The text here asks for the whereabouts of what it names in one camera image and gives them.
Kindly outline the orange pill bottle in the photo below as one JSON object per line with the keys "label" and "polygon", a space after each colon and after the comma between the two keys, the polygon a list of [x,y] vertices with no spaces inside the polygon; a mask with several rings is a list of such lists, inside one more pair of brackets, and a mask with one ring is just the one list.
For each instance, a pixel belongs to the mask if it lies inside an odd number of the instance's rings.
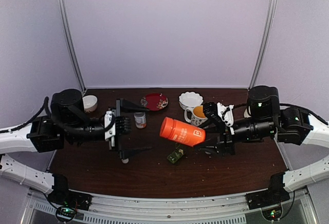
{"label": "orange pill bottle", "polygon": [[162,138],[190,147],[203,143],[206,139],[204,129],[169,117],[164,118],[159,135]]}

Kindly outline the green pill organizer box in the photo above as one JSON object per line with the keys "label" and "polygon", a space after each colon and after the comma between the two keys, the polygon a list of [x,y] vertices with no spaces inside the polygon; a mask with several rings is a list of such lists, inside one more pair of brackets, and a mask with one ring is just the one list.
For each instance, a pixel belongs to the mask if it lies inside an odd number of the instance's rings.
{"label": "green pill organizer box", "polygon": [[175,150],[167,156],[167,160],[171,164],[176,164],[184,155],[185,155],[185,150],[183,149],[181,144],[176,143]]}

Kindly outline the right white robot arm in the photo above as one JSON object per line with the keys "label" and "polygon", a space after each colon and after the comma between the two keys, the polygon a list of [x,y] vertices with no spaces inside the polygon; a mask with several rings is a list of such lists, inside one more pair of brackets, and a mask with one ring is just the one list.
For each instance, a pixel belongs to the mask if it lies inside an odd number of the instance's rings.
{"label": "right white robot arm", "polygon": [[233,155],[236,143],[261,142],[265,138],[328,147],[328,122],[307,108],[280,103],[276,87],[259,85],[249,89],[247,101],[241,105],[205,103],[203,112],[208,121],[201,127],[218,136],[194,148],[210,154]]}

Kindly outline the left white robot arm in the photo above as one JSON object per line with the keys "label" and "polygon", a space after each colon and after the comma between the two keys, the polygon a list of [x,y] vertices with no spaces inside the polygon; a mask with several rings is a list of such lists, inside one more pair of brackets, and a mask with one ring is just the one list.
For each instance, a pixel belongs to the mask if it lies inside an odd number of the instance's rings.
{"label": "left white robot arm", "polygon": [[148,147],[122,149],[119,136],[131,131],[130,119],[121,113],[145,112],[147,108],[126,99],[118,99],[101,118],[89,118],[84,110],[82,93],[66,89],[46,97],[39,111],[25,123],[1,130],[1,175],[27,185],[47,196],[54,196],[62,205],[74,201],[68,180],[63,175],[45,173],[15,161],[14,152],[51,152],[64,147],[64,142],[109,142],[110,151],[119,154],[123,163],[149,150]]}

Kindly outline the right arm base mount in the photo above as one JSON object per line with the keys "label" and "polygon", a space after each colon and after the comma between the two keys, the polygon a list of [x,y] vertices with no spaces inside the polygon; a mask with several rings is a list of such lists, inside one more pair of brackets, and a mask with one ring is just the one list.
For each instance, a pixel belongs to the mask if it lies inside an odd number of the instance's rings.
{"label": "right arm base mount", "polygon": [[284,189],[263,190],[246,194],[247,204],[250,210],[264,208],[290,200],[290,194]]}

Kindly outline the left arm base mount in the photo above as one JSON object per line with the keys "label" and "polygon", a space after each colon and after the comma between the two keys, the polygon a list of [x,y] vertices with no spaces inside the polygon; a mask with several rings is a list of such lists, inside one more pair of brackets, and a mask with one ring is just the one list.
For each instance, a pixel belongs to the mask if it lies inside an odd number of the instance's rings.
{"label": "left arm base mount", "polygon": [[92,201],[92,195],[71,190],[53,190],[47,195],[47,199],[58,205],[88,211]]}

